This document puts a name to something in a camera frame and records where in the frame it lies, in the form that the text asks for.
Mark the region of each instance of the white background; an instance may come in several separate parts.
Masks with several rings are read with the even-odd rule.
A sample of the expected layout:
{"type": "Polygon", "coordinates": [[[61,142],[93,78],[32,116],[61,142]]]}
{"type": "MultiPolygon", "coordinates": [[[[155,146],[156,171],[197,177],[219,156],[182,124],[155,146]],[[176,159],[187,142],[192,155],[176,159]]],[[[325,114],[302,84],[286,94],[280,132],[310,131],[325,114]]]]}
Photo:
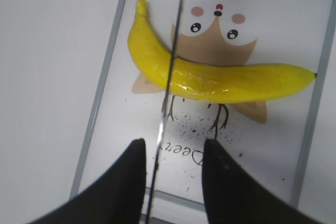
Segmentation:
{"type": "Polygon", "coordinates": [[[68,200],[118,0],[0,0],[0,223],[68,200]]]}

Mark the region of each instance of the brown cartoon character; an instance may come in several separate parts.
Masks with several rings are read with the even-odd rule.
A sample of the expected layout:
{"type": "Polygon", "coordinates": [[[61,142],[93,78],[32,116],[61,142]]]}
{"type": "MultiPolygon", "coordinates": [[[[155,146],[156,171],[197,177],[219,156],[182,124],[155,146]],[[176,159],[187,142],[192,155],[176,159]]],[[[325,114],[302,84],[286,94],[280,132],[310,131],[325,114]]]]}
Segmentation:
{"type": "MultiPolygon", "coordinates": [[[[186,29],[181,29],[181,34],[178,38],[177,56],[185,60],[198,62],[214,66],[242,66],[249,59],[254,47],[257,43],[256,39],[251,41],[244,40],[244,31],[241,31],[242,25],[245,22],[245,16],[242,13],[235,13],[234,8],[225,1],[216,3],[213,8],[209,7],[204,10],[201,6],[193,6],[190,9],[190,24],[186,24],[186,29]],[[206,25],[205,19],[202,16],[205,12],[209,12],[213,20],[211,24],[206,25]],[[229,22],[221,22],[229,16],[229,22]]],[[[171,38],[175,31],[172,26],[171,38]]],[[[161,90],[152,85],[143,75],[139,75],[137,81],[133,85],[134,93],[153,93],[161,90]]],[[[173,96],[169,115],[173,118],[173,96]]],[[[235,110],[243,115],[257,121],[265,123],[267,118],[266,103],[240,103],[230,104],[235,110]]],[[[218,121],[222,108],[226,112],[226,117],[223,125],[226,126],[228,120],[228,109],[224,104],[218,105],[218,113],[215,122],[211,129],[215,129],[215,138],[218,133],[218,121]]]]}

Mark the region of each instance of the white surface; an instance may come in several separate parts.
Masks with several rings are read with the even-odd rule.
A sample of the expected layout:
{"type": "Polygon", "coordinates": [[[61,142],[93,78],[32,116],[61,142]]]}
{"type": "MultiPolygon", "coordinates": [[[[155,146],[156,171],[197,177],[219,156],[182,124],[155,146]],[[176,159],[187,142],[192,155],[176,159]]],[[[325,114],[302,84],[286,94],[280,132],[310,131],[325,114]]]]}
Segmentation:
{"type": "Polygon", "coordinates": [[[67,201],[118,0],[0,0],[0,223],[67,201]]]}
{"type": "MultiPolygon", "coordinates": [[[[145,195],[142,213],[146,214],[148,195],[145,195]]],[[[182,206],[164,199],[155,199],[152,215],[158,219],[174,224],[205,224],[206,213],[196,209],[182,206]]]]}
{"type": "Polygon", "coordinates": [[[303,182],[299,209],[325,223],[336,223],[336,37],[303,182]]]}
{"type": "MultiPolygon", "coordinates": [[[[151,24],[169,47],[178,0],[148,1],[151,24]]],[[[208,1],[217,4],[222,0],[202,1],[206,5],[208,1]]],[[[127,0],[125,4],[81,183],[82,190],[95,181],[137,137],[146,139],[148,178],[151,176],[163,94],[136,95],[131,92],[139,74],[127,49],[135,2],[127,0]]],[[[249,30],[254,30],[258,38],[249,63],[291,63],[316,71],[330,5],[331,0],[248,0],[243,10],[249,19],[253,19],[249,30]]],[[[228,126],[219,134],[219,140],[234,156],[243,153],[238,158],[243,167],[284,200],[291,195],[312,88],[313,85],[298,95],[267,102],[266,125],[257,124],[230,110],[228,126]]],[[[175,99],[176,118],[173,123],[169,120],[167,128],[166,141],[170,146],[167,147],[168,143],[163,146],[167,150],[162,155],[159,190],[203,201],[201,167],[193,162],[192,154],[183,156],[182,152],[176,154],[173,151],[179,148],[177,145],[201,151],[205,138],[214,136],[207,130],[215,119],[217,107],[206,107],[205,103],[187,100],[183,103],[181,98],[175,99]]],[[[199,162],[202,154],[195,152],[194,159],[199,162]]]]}

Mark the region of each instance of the banana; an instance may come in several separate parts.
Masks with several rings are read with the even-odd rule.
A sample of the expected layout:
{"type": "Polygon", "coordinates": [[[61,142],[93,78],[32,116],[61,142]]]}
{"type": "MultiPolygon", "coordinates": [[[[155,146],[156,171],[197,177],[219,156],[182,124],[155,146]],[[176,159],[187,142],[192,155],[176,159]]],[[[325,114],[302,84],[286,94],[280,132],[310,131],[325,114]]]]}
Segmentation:
{"type": "MultiPolygon", "coordinates": [[[[170,52],[162,46],[148,22],[146,0],[136,3],[128,47],[138,69],[153,84],[165,89],[170,52]]],[[[176,58],[171,93],[211,103],[266,101],[298,93],[315,78],[315,73],[293,65],[216,67],[176,58]]]]}

